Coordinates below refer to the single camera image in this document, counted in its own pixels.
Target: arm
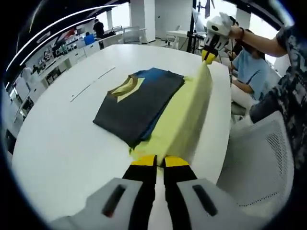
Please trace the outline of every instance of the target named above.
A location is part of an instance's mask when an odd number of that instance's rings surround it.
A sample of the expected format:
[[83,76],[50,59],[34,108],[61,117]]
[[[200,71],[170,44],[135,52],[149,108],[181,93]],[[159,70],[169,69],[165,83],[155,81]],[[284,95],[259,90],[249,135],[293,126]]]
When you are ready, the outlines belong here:
[[234,67],[233,64],[230,63],[230,65],[228,66],[228,70],[231,73],[231,70],[235,70],[236,68]]
[[244,83],[239,82],[238,80],[233,80],[232,83],[236,85],[240,90],[246,92],[246,93],[253,93],[253,89]]
[[[229,34],[231,38],[240,39],[241,35],[242,30],[239,27],[233,26],[231,28]],[[245,31],[242,40],[257,50],[274,57],[281,57],[287,54],[286,49],[279,44],[277,37],[268,39]]]

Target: cable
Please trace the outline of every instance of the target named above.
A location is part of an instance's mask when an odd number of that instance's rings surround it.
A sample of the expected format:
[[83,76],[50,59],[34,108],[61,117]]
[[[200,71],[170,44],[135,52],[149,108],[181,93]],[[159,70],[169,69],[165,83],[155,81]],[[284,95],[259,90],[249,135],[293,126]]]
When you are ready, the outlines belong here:
[[179,48],[179,50],[182,49],[182,47],[184,46],[184,44],[187,42],[188,39],[189,39],[189,38],[187,38],[187,39],[184,41],[184,43],[183,43],[182,46]]
[[[234,47],[233,47],[233,43],[232,43],[232,39],[231,39],[231,52],[233,53],[233,49],[234,49]],[[231,84],[232,84],[232,71],[233,71],[233,69],[232,69],[232,61],[233,61],[234,59],[233,58],[231,58],[231,61],[230,61],[230,65],[231,65],[231,72],[230,72],[230,88],[231,88]]]

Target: white table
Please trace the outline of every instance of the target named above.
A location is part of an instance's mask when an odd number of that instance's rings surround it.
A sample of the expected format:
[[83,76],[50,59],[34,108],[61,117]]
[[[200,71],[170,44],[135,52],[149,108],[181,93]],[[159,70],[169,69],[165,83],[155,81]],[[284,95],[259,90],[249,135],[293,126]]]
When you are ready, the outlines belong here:
[[[113,45],[64,72],[24,121],[12,160],[17,181],[38,213],[46,221],[74,215],[89,195],[128,169],[133,160],[128,145],[92,123],[108,90],[141,69],[157,67],[191,75],[200,65],[199,56],[174,49]],[[114,66],[70,102],[72,95]],[[213,63],[209,69],[213,90],[194,157],[198,162],[193,161],[192,168],[198,177],[216,183],[229,137],[230,83],[222,64]],[[157,177],[149,229],[158,225],[172,229],[161,176]]]
[[187,33],[188,33],[187,30],[173,30],[173,31],[167,31],[166,35],[179,37],[179,49],[182,51],[186,51],[189,39]]

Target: ceiling light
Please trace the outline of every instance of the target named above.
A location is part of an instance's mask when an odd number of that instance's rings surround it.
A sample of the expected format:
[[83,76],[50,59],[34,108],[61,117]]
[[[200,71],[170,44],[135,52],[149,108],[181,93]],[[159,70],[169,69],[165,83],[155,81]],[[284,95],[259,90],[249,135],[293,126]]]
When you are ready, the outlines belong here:
[[86,21],[89,21],[89,20],[93,20],[93,19],[95,19],[95,17],[89,18],[89,19],[85,19],[85,20],[83,20],[83,21],[80,21],[80,22],[78,22],[78,23],[75,23],[75,24],[72,24],[72,25],[70,25],[70,26],[67,26],[66,28],[64,28],[64,29],[62,29],[62,30],[56,32],[54,35],[52,35],[52,36],[50,36],[49,38],[47,38],[45,41],[43,41],[41,44],[39,44],[34,50],[32,50],[32,52],[29,53],[28,56],[25,57],[25,59],[20,63],[20,65],[22,65],[22,64],[23,64],[23,63],[24,63],[24,62],[25,62],[35,51],[37,51],[38,48],[40,48],[43,44],[45,44],[45,43],[46,43],[47,41],[49,41],[51,38],[55,37],[56,35],[58,35],[58,34],[64,32],[65,30],[68,30],[69,28],[71,28],[71,27],[73,27],[73,26],[75,26],[75,25],[77,25],[77,24],[80,24],[80,23],[83,23],[83,22],[86,22]]
[[97,7],[92,7],[92,8],[89,8],[89,9],[85,9],[85,10],[82,10],[82,11],[79,11],[79,12],[76,12],[76,13],[72,13],[70,15],[67,15],[65,16],[64,18],[61,18],[57,21],[55,21],[54,23],[50,24],[49,26],[47,26],[46,28],[44,28],[43,30],[41,30],[40,32],[38,32],[37,34],[35,34],[29,41],[27,41],[27,43],[21,47],[21,49],[18,51],[18,53],[13,57],[13,59],[11,60],[11,62],[9,63],[9,65],[7,66],[6,68],[6,71],[8,71],[8,68],[11,66],[11,64],[13,63],[13,61],[17,58],[17,56],[24,50],[24,48],[26,46],[28,46],[30,44],[30,42],[32,42],[35,38],[37,38],[40,34],[42,34],[44,31],[46,31],[47,29],[49,29],[50,27],[54,26],[55,24],[69,18],[69,17],[72,17],[74,15],[77,15],[79,13],[83,13],[83,12],[87,12],[87,11],[91,11],[91,10],[96,10],[96,9],[100,9],[100,8],[105,8],[105,7],[113,7],[113,6],[119,6],[118,4],[115,4],[115,5],[107,5],[107,6],[97,6]]

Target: dark gray shirt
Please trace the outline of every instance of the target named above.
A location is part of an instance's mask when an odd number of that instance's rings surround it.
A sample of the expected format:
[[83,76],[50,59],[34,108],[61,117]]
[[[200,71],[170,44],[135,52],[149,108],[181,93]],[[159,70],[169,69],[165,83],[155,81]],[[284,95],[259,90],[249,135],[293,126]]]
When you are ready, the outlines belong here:
[[307,178],[307,42],[295,26],[283,28],[276,38],[287,50],[291,66],[278,85],[252,107],[250,117],[255,123],[277,110],[282,113],[293,152],[296,184]]

